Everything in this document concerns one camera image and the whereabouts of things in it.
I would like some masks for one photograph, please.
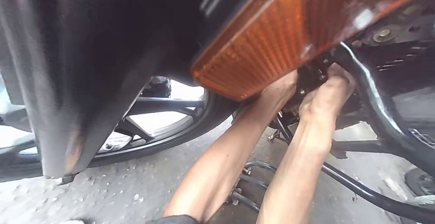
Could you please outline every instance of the hand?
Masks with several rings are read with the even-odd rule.
[[[267,86],[261,96],[271,96],[276,98],[277,95],[283,98],[284,104],[295,94],[297,82],[297,70],[291,71],[277,81]]]
[[[355,80],[340,65],[334,63],[328,68],[328,80],[318,89],[310,92],[299,106],[299,116],[308,119],[335,119],[355,89]]]

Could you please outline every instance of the tire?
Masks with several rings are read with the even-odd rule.
[[[152,143],[152,145],[141,146],[142,148],[137,147],[134,150],[126,150],[125,152],[119,151],[97,155],[88,167],[110,165],[141,158],[188,142],[221,124],[237,109],[238,105],[239,103],[235,101],[216,93],[208,92],[207,105],[200,118],[185,130],[169,138],[162,139],[163,143],[155,143],[155,145]],[[19,164],[14,164],[15,160],[12,158],[10,160],[2,159],[2,162],[0,162],[0,182],[42,176],[41,163],[36,163],[35,160],[29,160],[26,163],[26,157],[26,155],[23,155],[23,159],[20,159],[21,163]]]

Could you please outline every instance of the metal rod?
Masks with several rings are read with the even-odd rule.
[[[267,190],[268,186],[269,186],[266,183],[264,183],[264,182],[262,182],[260,180],[257,180],[257,179],[255,179],[253,177],[247,176],[247,175],[240,174],[239,178],[242,181],[246,181],[246,182],[252,183],[254,185],[257,185],[257,186],[263,188],[264,190]]]
[[[263,169],[266,169],[266,170],[272,171],[273,173],[275,173],[276,170],[277,170],[275,167],[269,165],[268,163],[261,162],[261,161],[251,161],[251,162],[247,162],[246,165],[245,165],[245,168],[247,168],[247,167],[251,167],[251,166],[257,166],[257,167],[260,167],[260,168],[263,168]]]
[[[232,199],[234,200],[238,200],[240,202],[242,202],[243,204],[247,205],[249,208],[255,210],[255,212],[259,213],[260,212],[260,208],[258,207],[258,205],[256,203],[254,203],[252,200],[248,199],[247,197],[233,192],[233,194],[231,195]]]
[[[291,131],[288,129],[288,127],[286,127],[286,126],[282,123],[281,118],[280,118],[278,115],[275,117],[275,121],[276,121],[276,124],[278,125],[278,129],[281,131],[282,135],[283,135],[284,138],[286,139],[287,144],[290,145],[291,140],[293,139],[293,134],[292,134]]]
[[[435,220],[435,211],[388,198],[387,196],[367,188],[362,183],[358,182],[352,177],[349,177],[342,171],[326,162],[323,163],[322,171],[345,187],[349,188],[354,193],[361,196],[363,199],[388,212],[423,224],[433,223]]]

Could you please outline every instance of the motorcycle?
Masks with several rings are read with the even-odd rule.
[[[379,138],[333,150],[395,154],[435,176],[435,0],[0,0],[0,21],[10,108],[0,121],[34,135],[0,149],[1,181],[67,183],[87,167],[174,147],[298,68],[297,94],[270,125],[290,138],[297,106],[332,63],[358,83],[337,128],[366,121]],[[204,95],[170,98],[170,80]],[[186,116],[152,132],[132,119],[163,111]],[[105,143],[113,131],[128,140]],[[385,210],[435,219],[324,171]]]

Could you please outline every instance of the wheel spoke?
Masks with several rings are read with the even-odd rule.
[[[173,98],[160,98],[160,97],[139,97],[134,102],[127,115],[137,115],[145,113],[157,113],[164,111],[176,111],[193,116],[186,110],[186,107],[203,107],[204,101],[190,101]]]

